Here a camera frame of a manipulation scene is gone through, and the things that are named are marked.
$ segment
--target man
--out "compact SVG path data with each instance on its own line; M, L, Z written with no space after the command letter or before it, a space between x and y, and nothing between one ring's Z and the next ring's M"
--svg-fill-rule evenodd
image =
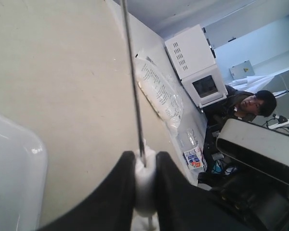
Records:
M256 94L239 91L226 85L228 91L225 100L214 103L203 109L208 124L223 125L229 118L241 118L252 121L256 116L268 117L276 108L276 98L268 90L261 90Z

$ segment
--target white countertop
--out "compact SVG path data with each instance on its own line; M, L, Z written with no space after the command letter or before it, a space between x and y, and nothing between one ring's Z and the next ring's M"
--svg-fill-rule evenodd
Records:
M106 2L108 3L113 13L122 36L124 37L120 6L112 0L106 0ZM175 77L175 72L164 48L164 40L131 14L130 27L134 55L136 55L139 51L144 50L146 55L153 60L153 62L158 66L159 70L163 74L172 75ZM194 106L179 82L178 89L184 103L184 113L182 116L181 124L178 128L178 137L180 136L180 133L184 132L187 128L192 128L200 148L202 149L206 134L207 120L205 116ZM186 177L192 184L196 185L197 181L192 178L192 175L185 164L185 160L182 156L182 151L180 150L177 138L173 137L170 133L169 136L184 167Z

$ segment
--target black hair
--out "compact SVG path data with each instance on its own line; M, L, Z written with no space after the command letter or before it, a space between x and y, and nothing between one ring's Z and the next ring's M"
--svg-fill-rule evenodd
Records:
M276 108L276 98L268 90L260 90L255 94L258 100L263 100L263 104L259 108L259 114L264 117L269 117Z

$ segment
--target ceiling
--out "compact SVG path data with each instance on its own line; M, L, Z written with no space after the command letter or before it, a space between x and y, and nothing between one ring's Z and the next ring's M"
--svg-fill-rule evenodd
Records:
M222 13L223 17L233 9L238 10L254 1L256 0L127 0L129 12L157 33L197 15L200 17L192 19L194 25L216 17L216 14Z

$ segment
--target white microwave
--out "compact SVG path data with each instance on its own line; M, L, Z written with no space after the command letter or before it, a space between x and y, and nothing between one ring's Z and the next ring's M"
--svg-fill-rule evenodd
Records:
M168 55L187 93L203 108L227 97L223 77L200 25L165 42Z

